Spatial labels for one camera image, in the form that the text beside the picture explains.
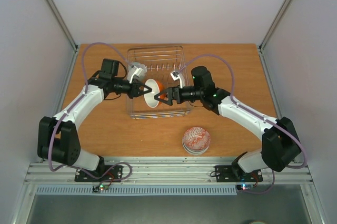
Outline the chrome wire dish rack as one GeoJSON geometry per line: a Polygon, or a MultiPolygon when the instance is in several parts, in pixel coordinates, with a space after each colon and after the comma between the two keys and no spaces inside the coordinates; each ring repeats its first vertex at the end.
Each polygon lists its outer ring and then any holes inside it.
{"type": "Polygon", "coordinates": [[[139,98],[127,99],[127,112],[133,119],[186,116],[191,111],[189,103],[169,106],[154,96],[166,88],[188,86],[185,55],[181,45],[147,46],[130,48],[127,59],[137,67],[146,68],[140,81],[152,91],[139,98]]]}

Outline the white and orange bowl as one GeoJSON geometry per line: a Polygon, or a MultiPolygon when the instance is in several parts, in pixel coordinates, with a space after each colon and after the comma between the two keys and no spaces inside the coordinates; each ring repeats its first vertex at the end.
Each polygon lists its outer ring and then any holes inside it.
{"type": "Polygon", "coordinates": [[[160,102],[154,99],[154,95],[164,90],[164,85],[155,79],[148,79],[145,82],[146,85],[152,88],[152,92],[144,95],[145,103],[149,108],[156,108],[160,102]]]}

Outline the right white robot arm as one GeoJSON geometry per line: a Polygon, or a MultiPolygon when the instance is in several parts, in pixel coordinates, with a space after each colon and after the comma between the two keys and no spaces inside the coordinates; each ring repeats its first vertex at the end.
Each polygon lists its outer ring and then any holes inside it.
{"type": "Polygon", "coordinates": [[[265,168],[281,172],[304,152],[290,119],[276,119],[239,102],[232,93],[216,87],[210,71],[204,66],[193,68],[191,74],[192,86],[169,87],[154,98],[169,106],[173,101],[181,104],[199,100],[205,109],[236,122],[254,134],[261,141],[261,148],[244,152],[232,162],[232,173],[236,179],[244,180],[251,172],[265,168]]]}

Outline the teal patterned ceramic bowl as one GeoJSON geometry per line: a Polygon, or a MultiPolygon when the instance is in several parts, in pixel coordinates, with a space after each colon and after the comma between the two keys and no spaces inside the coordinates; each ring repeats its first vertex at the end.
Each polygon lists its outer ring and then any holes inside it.
{"type": "Polygon", "coordinates": [[[139,62],[132,62],[131,66],[128,68],[128,72],[130,76],[142,78],[146,76],[147,66],[139,62]]]}

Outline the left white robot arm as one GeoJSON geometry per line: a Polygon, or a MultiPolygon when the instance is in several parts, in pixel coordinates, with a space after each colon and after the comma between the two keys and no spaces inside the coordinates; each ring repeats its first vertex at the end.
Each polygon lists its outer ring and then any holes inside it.
{"type": "Polygon", "coordinates": [[[94,181],[102,180],[106,168],[100,156],[81,148],[78,129],[90,112],[111,93],[126,94],[130,99],[151,91],[142,80],[146,75],[145,65],[132,63],[131,71],[119,77],[118,60],[104,59],[101,69],[89,79],[79,95],[53,117],[43,117],[38,127],[37,155],[49,162],[87,170],[94,181]]]}

